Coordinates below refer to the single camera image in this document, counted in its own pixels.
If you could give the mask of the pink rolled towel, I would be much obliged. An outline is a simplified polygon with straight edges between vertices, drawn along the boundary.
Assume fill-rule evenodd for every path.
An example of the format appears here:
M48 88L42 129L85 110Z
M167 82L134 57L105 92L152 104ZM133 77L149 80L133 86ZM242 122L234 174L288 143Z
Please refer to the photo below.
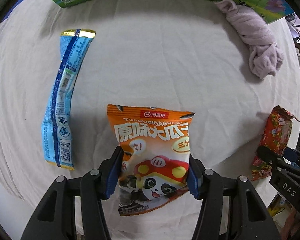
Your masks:
M283 64L283 52L264 19L253 9L232 0L216 2L217 8L249 48L249 69L261 80L276 76Z

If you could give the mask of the blue long snack packet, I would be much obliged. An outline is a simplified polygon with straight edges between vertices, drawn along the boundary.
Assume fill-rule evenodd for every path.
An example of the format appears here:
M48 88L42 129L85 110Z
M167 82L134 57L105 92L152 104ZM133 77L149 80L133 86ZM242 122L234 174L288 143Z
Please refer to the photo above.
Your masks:
M71 99L83 59L95 35L96 31L89 29L61 33L61 62L41 125L45 161L72 171L75 168L70 128Z

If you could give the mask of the white table cloth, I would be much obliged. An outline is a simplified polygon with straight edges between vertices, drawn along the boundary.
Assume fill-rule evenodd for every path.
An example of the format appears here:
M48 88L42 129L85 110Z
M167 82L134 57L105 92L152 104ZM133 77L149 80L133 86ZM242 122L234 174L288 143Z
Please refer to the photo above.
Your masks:
M44 160L40 127L60 65L60 34L96 37L74 87L73 171ZM300 66L285 19L270 24L284 62L276 76L250 72L249 49L206 0L91 0L62 9L24 0L0 24L0 223L19 239L59 176L80 177L117 141L107 105L191 111L191 152L225 177L250 175L267 117L300 119Z

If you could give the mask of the orange panda snack bag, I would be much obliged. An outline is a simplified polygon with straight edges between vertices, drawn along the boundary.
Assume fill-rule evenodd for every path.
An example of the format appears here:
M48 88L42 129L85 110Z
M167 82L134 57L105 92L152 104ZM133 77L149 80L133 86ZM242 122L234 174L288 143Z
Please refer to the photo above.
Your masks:
M159 209L188 191L189 126L194 113L109 104L107 117L124 151L121 216Z

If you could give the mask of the red patterned snack bag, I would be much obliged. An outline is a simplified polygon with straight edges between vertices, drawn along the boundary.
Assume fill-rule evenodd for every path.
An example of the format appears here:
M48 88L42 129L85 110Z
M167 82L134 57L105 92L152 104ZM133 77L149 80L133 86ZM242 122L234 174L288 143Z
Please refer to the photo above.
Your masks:
M259 146L266 146L277 155L283 156L292 132L292 119L298 121L297 117L281 106L274 107L267 118ZM255 155L251 163L252 181L264 179L270 175L271 167Z

